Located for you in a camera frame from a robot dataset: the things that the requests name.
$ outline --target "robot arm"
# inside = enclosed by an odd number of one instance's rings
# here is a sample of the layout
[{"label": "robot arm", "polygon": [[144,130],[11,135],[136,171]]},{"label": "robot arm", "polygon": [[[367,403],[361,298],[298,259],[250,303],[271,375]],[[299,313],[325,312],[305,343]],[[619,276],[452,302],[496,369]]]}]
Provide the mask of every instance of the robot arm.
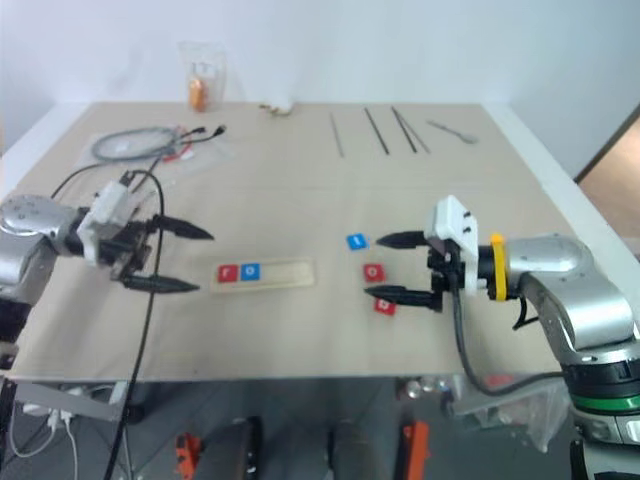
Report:
[{"label": "robot arm", "polygon": [[477,222],[454,197],[438,203],[424,232],[391,234],[378,243],[428,246],[432,291],[366,290],[377,298],[436,311],[444,291],[459,289],[473,295],[486,288],[496,301],[528,299],[562,368],[582,437],[571,449],[574,478],[640,479],[640,342],[627,300],[584,244],[548,235],[508,242],[496,236],[478,246]]},{"label": "robot arm", "polygon": [[141,276],[151,234],[162,229],[191,239],[213,239],[184,220],[155,215],[133,221],[135,203],[125,174],[110,182],[90,208],[73,208],[36,195],[20,195],[0,205],[0,369],[13,365],[15,344],[31,308],[40,299],[59,256],[84,257],[110,268],[125,288],[154,293],[188,292],[199,287],[160,275]]}]

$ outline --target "orange object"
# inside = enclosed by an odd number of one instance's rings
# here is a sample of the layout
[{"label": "orange object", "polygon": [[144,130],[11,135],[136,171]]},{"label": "orange object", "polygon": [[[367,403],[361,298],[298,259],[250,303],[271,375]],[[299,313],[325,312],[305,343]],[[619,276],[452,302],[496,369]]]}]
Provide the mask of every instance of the orange object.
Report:
[{"label": "orange object", "polygon": [[183,433],[176,438],[176,455],[178,456],[178,473],[183,480],[193,480],[202,452],[202,440],[190,433]]},{"label": "orange object", "polygon": [[429,425],[425,422],[415,422],[402,429],[407,441],[407,459],[403,480],[422,480],[424,478],[424,464],[431,456],[429,452]]},{"label": "orange object", "polygon": [[198,77],[189,80],[189,105],[196,112],[204,112],[207,108],[207,85]]}]

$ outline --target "plywood tabletop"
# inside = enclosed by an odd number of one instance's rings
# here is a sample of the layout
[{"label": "plywood tabletop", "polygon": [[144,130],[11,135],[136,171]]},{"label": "plywood tabletop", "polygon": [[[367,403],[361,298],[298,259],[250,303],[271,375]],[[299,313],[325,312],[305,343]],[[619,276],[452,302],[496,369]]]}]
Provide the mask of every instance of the plywood tabletop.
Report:
[{"label": "plywood tabletop", "polygon": [[[362,291],[364,263],[382,263],[388,283],[429,288],[426,249],[373,246],[351,251],[346,236],[372,240],[423,229],[437,200],[456,195],[477,217],[481,240],[571,233],[528,167],[477,105],[397,105],[428,145],[413,153],[389,105],[298,105],[270,117],[253,104],[204,115],[181,104],[96,104],[20,183],[49,194],[71,172],[96,134],[151,125],[224,123],[217,144],[202,144],[182,165],[161,165],[167,214],[209,230],[215,242],[166,235],[161,273],[197,283],[189,294],[159,297],[142,380],[288,376],[409,375],[461,371],[449,297],[443,313],[399,307],[373,311]],[[335,141],[335,119],[344,156]],[[478,137],[474,145],[426,124],[431,119]],[[61,196],[87,205],[130,166],[82,175]],[[143,212],[151,214],[153,199]],[[308,258],[315,285],[214,295],[214,265]],[[125,379],[131,372],[147,296],[108,280],[81,259],[58,260],[49,286],[20,338],[11,375],[35,380]],[[556,369],[538,325],[511,330],[518,305],[467,299],[467,342],[486,372]]]}]

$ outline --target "white wall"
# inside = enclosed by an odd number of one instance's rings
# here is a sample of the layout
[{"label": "white wall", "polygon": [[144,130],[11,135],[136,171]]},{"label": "white wall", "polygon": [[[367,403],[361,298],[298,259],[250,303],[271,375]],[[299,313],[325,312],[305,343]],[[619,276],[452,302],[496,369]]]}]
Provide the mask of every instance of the white wall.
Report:
[{"label": "white wall", "polygon": [[[179,40],[224,44],[229,99],[289,92],[308,101],[513,101],[571,173],[638,100],[635,0],[0,5],[9,141],[54,101],[184,98]],[[591,74],[594,65],[605,68]],[[576,145],[578,137],[585,143]]]},{"label": "white wall", "polygon": [[570,44],[511,103],[575,177],[640,104],[640,2],[557,3]]}]

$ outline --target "white cable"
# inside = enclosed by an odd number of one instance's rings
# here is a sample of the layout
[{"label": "white cable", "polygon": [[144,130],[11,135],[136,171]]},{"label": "white cable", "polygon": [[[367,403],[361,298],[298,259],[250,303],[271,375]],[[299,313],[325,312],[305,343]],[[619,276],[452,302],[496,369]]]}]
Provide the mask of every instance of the white cable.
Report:
[{"label": "white cable", "polygon": [[127,476],[129,480],[133,480],[133,467],[131,466],[131,451],[129,450],[129,432],[127,431],[127,427],[124,427],[122,431],[122,441],[124,443],[124,455],[127,461]]},{"label": "white cable", "polygon": [[55,423],[53,425],[51,425],[51,424],[49,425],[49,427],[51,428],[51,434],[49,435],[49,438],[47,438],[42,445],[40,445],[38,448],[36,448],[35,450],[32,450],[30,452],[21,452],[21,451],[19,451],[18,447],[16,447],[15,438],[13,437],[13,425],[15,423],[15,419],[16,419],[16,405],[14,404],[13,405],[13,414],[11,415],[11,422],[9,422],[9,444],[11,445],[11,450],[13,450],[13,453],[15,454],[16,457],[18,457],[18,458],[35,457],[36,455],[41,453],[45,448],[47,448],[49,446],[49,444],[51,444],[51,442],[53,441],[53,437],[56,434],[56,427],[54,426]]},{"label": "white cable", "polygon": [[113,390],[113,385],[98,385],[96,387],[90,387],[88,389],[89,393],[91,394],[100,392],[102,390]]},{"label": "white cable", "polygon": [[73,450],[73,480],[78,480],[78,447],[76,445],[76,439],[71,433],[71,422],[70,418],[66,418],[64,421],[64,426],[67,429],[67,435],[69,435],[69,440],[71,440],[71,449]]}]

